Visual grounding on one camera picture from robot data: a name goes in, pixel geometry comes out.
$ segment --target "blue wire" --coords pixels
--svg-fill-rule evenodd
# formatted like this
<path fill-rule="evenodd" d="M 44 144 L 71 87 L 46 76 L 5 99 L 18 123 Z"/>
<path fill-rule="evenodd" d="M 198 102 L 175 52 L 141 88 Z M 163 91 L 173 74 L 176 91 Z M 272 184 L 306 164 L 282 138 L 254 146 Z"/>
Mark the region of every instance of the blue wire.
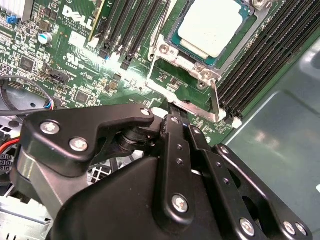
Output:
<path fill-rule="evenodd" d="M 44 106 L 45 109 L 49 109 L 51 107 L 51 102 L 49 102 L 46 106 Z"/>

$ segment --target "motherboard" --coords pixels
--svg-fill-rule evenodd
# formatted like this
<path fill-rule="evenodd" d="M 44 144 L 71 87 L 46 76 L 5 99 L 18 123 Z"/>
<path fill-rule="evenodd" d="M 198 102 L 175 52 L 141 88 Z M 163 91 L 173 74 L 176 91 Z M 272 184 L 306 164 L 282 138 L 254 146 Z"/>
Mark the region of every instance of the motherboard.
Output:
<path fill-rule="evenodd" d="M 37 82 L 58 108 L 154 108 L 174 96 L 212 146 L 320 36 L 316 0 L 3 0 L 0 7 L 2 75 Z M 21 79 L 9 86 L 42 96 Z"/>

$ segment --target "silver screw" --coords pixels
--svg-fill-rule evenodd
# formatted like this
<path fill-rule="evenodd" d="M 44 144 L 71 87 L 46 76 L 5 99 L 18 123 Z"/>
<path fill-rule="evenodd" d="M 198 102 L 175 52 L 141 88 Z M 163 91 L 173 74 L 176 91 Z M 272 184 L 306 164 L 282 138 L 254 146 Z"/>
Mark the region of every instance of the silver screw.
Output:
<path fill-rule="evenodd" d="M 160 46 L 160 52 L 163 54 L 167 54 L 169 52 L 169 47 L 167 45 L 161 45 Z"/>
<path fill-rule="evenodd" d="M 196 134 L 201 134 L 200 130 L 198 128 L 193 128 L 193 131 L 196 133 Z"/>
<path fill-rule="evenodd" d="M 220 148 L 224 154 L 229 154 L 228 149 L 226 149 L 224 146 L 221 146 Z"/>
<path fill-rule="evenodd" d="M 288 231 L 288 233 L 290 233 L 291 235 L 296 235 L 296 231 L 290 222 L 284 221 L 283 225 L 285 229 Z"/>
<path fill-rule="evenodd" d="M 72 150 L 76 152 L 84 152 L 88 149 L 88 143 L 82 138 L 78 137 L 71 139 L 69 145 L 72 148 Z"/>
<path fill-rule="evenodd" d="M 307 236 L 307 231 L 305 230 L 304 226 L 302 226 L 300 223 L 295 223 L 296 228 L 305 236 Z"/>
<path fill-rule="evenodd" d="M 60 127 L 58 124 L 51 122 L 51 121 L 46 121 L 40 125 L 40 129 L 42 132 L 45 134 L 57 134 L 60 131 Z"/>
<path fill-rule="evenodd" d="M 143 115 L 150 116 L 150 112 L 149 112 L 148 109 L 141 108 L 141 113 L 142 113 Z"/>
<path fill-rule="evenodd" d="M 186 211 L 188 211 L 188 203 L 183 196 L 174 195 L 172 197 L 172 204 L 174 208 L 180 213 L 185 213 Z"/>
<path fill-rule="evenodd" d="M 243 231 L 248 234 L 249 236 L 253 237 L 255 235 L 255 229 L 254 226 L 249 222 L 248 219 L 241 218 L 240 219 L 240 225 L 243 229 Z"/>
<path fill-rule="evenodd" d="M 172 117 L 171 117 L 171 120 L 172 120 L 172 122 L 174 122 L 174 123 L 176 123 L 176 124 L 179 124 L 179 123 L 180 123 L 179 119 L 176 118 L 175 116 L 172 116 Z"/>
<path fill-rule="evenodd" d="M 265 4 L 265 0 L 253 0 L 253 6 L 261 8 Z"/>

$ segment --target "capacitor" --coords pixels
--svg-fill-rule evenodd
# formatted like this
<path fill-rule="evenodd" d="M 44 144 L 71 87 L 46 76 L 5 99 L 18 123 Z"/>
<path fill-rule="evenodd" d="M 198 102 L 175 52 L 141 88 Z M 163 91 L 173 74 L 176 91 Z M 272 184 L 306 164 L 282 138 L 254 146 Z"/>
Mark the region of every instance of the capacitor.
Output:
<path fill-rule="evenodd" d="M 46 45 L 52 42 L 53 37 L 50 33 L 44 32 L 38 35 L 38 40 L 41 44 Z"/>

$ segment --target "red wire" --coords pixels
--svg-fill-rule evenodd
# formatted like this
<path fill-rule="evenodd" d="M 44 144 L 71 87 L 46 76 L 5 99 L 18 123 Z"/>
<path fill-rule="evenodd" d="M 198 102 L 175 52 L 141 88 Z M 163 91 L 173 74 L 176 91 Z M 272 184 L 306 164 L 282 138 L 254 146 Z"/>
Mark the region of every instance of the red wire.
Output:
<path fill-rule="evenodd" d="M 0 154 L 2 154 L 11 145 L 18 143 L 19 140 L 20 140 L 20 138 L 16 138 L 16 139 L 12 139 L 12 140 L 5 142 L 3 145 L 0 146 Z"/>

